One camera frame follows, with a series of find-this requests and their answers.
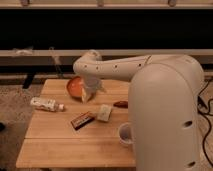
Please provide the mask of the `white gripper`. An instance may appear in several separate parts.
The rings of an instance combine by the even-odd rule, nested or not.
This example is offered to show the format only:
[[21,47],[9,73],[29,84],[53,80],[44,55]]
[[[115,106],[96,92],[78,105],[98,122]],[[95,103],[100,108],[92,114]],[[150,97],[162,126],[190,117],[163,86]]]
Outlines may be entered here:
[[98,91],[105,92],[100,78],[84,77],[82,86],[82,102],[86,103]]

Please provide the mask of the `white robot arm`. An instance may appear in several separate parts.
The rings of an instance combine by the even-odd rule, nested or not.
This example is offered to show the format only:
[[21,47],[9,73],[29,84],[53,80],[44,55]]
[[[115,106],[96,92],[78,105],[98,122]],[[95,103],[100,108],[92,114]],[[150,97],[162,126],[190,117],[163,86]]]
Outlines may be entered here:
[[103,78],[129,81],[128,113],[137,171],[200,171],[200,63],[184,54],[104,61],[91,50],[73,66],[95,92]]

